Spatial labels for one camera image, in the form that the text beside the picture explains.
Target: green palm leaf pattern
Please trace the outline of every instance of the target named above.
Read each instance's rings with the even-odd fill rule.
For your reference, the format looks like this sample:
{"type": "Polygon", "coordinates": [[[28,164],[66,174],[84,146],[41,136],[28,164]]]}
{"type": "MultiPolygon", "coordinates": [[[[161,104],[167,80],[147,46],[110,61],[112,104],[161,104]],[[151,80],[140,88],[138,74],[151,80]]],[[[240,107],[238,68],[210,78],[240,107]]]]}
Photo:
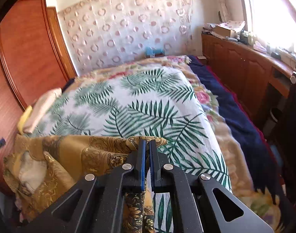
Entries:
{"type": "Polygon", "coordinates": [[[58,97],[52,106],[49,108],[48,112],[49,113],[56,113],[58,112],[61,108],[63,108],[69,101],[69,96],[67,93],[62,94],[60,97],[58,97]]]}
{"type": "Polygon", "coordinates": [[[62,117],[53,126],[51,135],[81,135],[91,134],[94,129],[89,128],[89,117],[91,114],[70,114],[62,117]]]}
{"type": "Polygon", "coordinates": [[[188,119],[188,117],[182,117],[177,119],[178,123],[174,123],[173,127],[168,131],[168,134],[164,138],[168,140],[169,149],[164,153],[167,154],[170,160],[179,163],[178,156],[183,156],[183,152],[187,152],[189,149],[194,152],[193,148],[197,148],[196,143],[204,145],[200,137],[208,138],[201,130],[204,128],[200,126],[200,121],[195,119],[201,115],[197,114],[195,117],[188,119]]]}
{"type": "Polygon", "coordinates": [[[105,134],[102,136],[130,137],[138,134],[140,123],[134,120],[127,111],[127,107],[114,107],[104,125],[105,134]]]}
{"type": "Polygon", "coordinates": [[[118,107],[118,101],[115,98],[111,99],[95,99],[95,102],[89,104],[89,108],[93,111],[95,115],[104,115],[114,108],[118,107]]]}
{"type": "Polygon", "coordinates": [[[74,95],[75,106],[98,103],[100,99],[107,98],[113,93],[113,87],[107,81],[91,84],[87,87],[79,88],[74,95]]]}
{"type": "Polygon", "coordinates": [[[42,137],[43,132],[45,131],[47,122],[46,121],[40,121],[38,125],[35,127],[35,130],[33,131],[32,135],[30,137],[42,137]]]}
{"type": "Polygon", "coordinates": [[[168,123],[173,126],[173,120],[178,112],[178,110],[174,111],[174,105],[169,106],[169,101],[163,107],[162,100],[159,103],[141,101],[140,104],[137,100],[136,104],[134,102],[128,104],[128,108],[131,117],[141,123],[142,127],[152,125],[152,129],[159,125],[165,127],[168,123]]]}
{"type": "Polygon", "coordinates": [[[155,210],[155,224],[157,224],[157,228],[155,228],[156,232],[169,233],[172,232],[172,204],[171,199],[169,197],[169,193],[164,194],[154,194],[153,196],[153,206],[154,208],[156,203],[158,203],[158,209],[155,210]]]}
{"type": "Polygon", "coordinates": [[[201,163],[201,161],[194,156],[190,156],[192,161],[184,159],[180,167],[186,172],[194,175],[199,175],[201,173],[208,173],[212,177],[214,177],[220,184],[224,187],[228,187],[231,191],[231,183],[228,169],[226,168],[226,164],[222,154],[220,154],[220,158],[217,153],[213,150],[214,158],[209,155],[207,152],[205,154],[199,153],[201,159],[205,162],[205,164],[201,163]]]}
{"type": "Polygon", "coordinates": [[[144,71],[132,74],[121,79],[121,86],[130,90],[133,96],[145,94],[159,88],[173,87],[180,81],[178,74],[165,74],[163,69],[144,71]]]}
{"type": "Polygon", "coordinates": [[[161,229],[164,215],[164,195],[162,195],[158,210],[158,228],[161,229]]]}
{"type": "Polygon", "coordinates": [[[192,86],[176,86],[176,87],[160,87],[158,89],[160,96],[168,96],[172,100],[178,102],[183,98],[182,103],[185,102],[188,98],[191,100],[192,97],[195,97],[193,87],[192,86]]]}
{"type": "Polygon", "coordinates": [[[64,114],[65,114],[65,111],[62,108],[55,109],[55,110],[51,111],[50,121],[51,122],[57,122],[58,120],[63,118],[64,114]]]}

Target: navy blue blanket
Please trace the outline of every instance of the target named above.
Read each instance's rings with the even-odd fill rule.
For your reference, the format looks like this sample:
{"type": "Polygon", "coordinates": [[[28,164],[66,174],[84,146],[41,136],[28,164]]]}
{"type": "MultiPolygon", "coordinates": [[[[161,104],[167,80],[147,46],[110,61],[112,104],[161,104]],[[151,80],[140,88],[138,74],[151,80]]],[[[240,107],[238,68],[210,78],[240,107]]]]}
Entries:
{"type": "Polygon", "coordinates": [[[286,226],[293,216],[293,207],[283,193],[279,183],[277,164],[259,131],[239,108],[233,95],[218,82],[207,67],[202,65],[196,57],[189,56],[189,58],[191,59],[189,66],[201,83],[218,96],[219,114],[231,129],[232,136],[241,145],[255,190],[261,189],[264,192],[267,187],[273,201],[275,201],[275,195],[280,197],[281,221],[286,226]]]}

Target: gold patterned cloth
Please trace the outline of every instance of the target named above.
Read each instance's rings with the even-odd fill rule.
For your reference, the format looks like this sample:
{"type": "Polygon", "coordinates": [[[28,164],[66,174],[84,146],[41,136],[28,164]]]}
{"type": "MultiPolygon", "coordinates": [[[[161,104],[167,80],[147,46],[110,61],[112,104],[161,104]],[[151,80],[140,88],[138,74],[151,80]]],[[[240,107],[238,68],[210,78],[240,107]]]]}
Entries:
{"type": "MultiPolygon", "coordinates": [[[[22,202],[23,215],[33,220],[88,173],[108,174],[123,164],[140,139],[95,136],[48,136],[27,138],[17,135],[14,152],[4,158],[4,179],[22,202]]],[[[127,193],[123,212],[123,232],[154,232],[151,194],[127,193]]]]}

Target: wooden desk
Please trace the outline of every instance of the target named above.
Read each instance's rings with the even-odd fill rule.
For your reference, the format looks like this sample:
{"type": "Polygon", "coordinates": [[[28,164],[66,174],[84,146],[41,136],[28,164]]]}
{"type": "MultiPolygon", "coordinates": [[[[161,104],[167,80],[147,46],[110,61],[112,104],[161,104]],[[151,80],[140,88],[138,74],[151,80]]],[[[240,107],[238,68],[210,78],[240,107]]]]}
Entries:
{"type": "Polygon", "coordinates": [[[293,70],[287,64],[251,46],[202,34],[203,55],[222,83],[236,93],[239,102],[260,127],[268,85],[287,98],[293,70]]]}

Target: window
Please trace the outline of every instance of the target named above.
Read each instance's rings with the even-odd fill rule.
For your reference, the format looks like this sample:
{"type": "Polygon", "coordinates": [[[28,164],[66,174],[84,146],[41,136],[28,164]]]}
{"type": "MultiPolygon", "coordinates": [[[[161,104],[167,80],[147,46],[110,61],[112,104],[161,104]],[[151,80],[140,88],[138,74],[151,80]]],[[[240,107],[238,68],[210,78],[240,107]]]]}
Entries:
{"type": "Polygon", "coordinates": [[[245,0],[247,4],[252,24],[248,28],[263,46],[269,43],[296,52],[296,0],[245,0]]]}

